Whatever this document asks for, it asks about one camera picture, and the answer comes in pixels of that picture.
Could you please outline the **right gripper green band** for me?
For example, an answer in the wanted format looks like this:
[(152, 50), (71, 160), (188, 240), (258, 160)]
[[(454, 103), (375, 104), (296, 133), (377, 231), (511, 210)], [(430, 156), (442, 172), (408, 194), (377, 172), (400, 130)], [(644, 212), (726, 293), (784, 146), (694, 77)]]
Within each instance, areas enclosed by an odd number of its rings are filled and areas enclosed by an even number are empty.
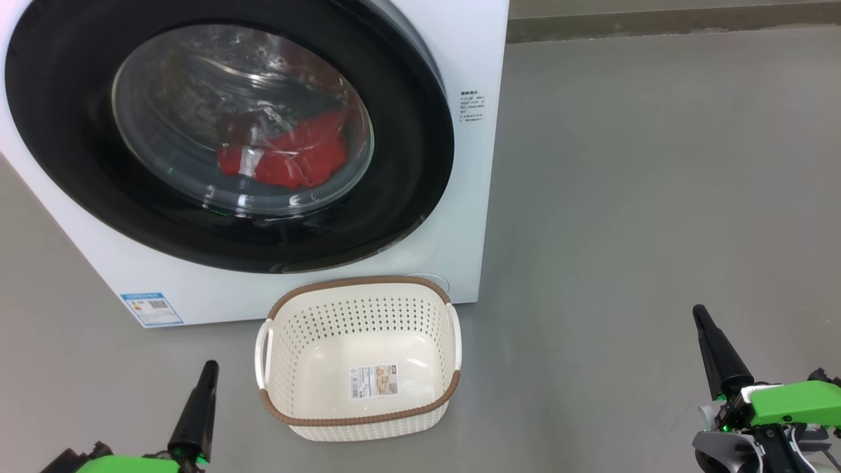
[(728, 394), (736, 394), (717, 412), (717, 431), (794, 423), (839, 427), (838, 383), (808, 380), (795, 384), (754, 384), (753, 374), (714, 323), (705, 305), (693, 306), (693, 321), (712, 399), (722, 396), (727, 399)]

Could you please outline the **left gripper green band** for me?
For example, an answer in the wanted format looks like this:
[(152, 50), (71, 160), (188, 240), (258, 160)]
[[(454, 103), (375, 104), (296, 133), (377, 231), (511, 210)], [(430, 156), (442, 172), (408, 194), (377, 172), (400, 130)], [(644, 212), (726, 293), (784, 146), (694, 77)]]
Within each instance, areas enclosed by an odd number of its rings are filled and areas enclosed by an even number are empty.
[(218, 378), (219, 363), (208, 360), (171, 435), (169, 451), (151, 456), (91, 453), (76, 472), (205, 472), (214, 436)]

